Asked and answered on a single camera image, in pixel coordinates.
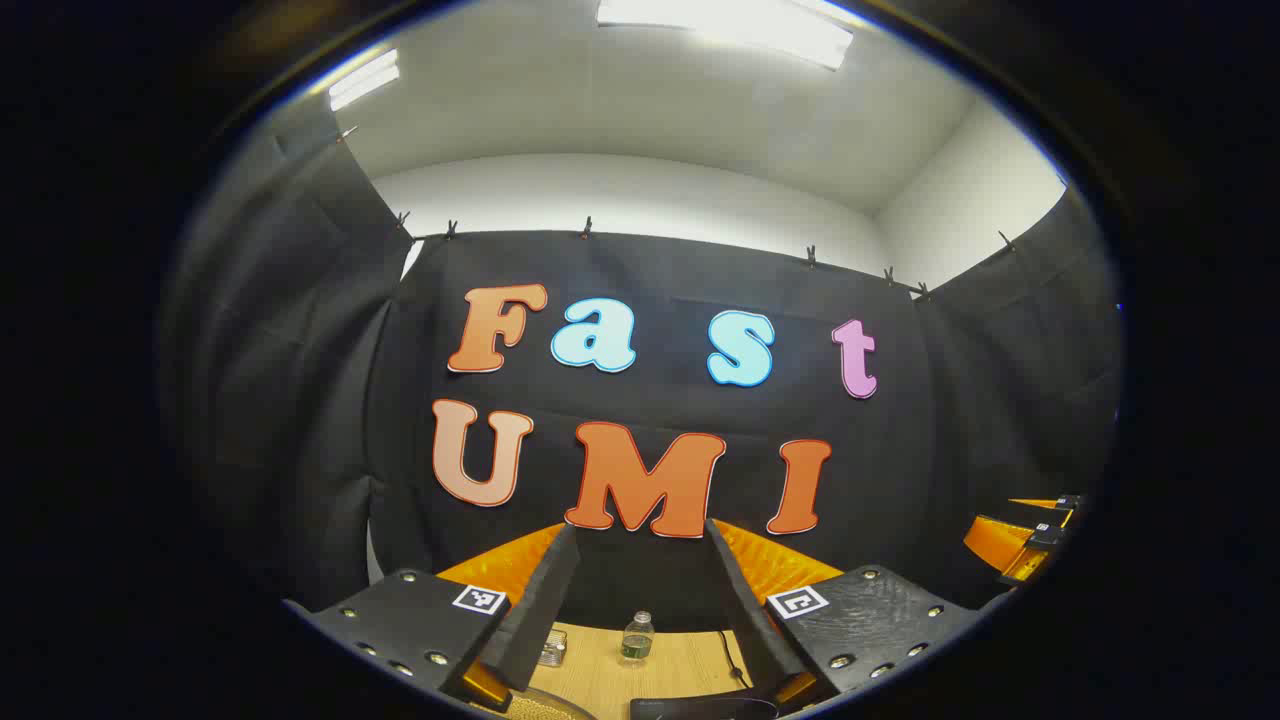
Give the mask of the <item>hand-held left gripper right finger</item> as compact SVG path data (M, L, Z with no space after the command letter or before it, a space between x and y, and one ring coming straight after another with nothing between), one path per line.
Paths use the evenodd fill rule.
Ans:
M710 519L710 555L750 683L781 714L854 700L924 667L986 621L896 571L835 570Z

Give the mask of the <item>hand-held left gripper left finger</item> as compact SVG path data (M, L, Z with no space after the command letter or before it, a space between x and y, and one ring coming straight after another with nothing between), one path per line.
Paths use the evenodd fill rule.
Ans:
M503 712L529 692L579 562L575 533L558 524L444 573L398 568L325 609L285 606L420 694Z

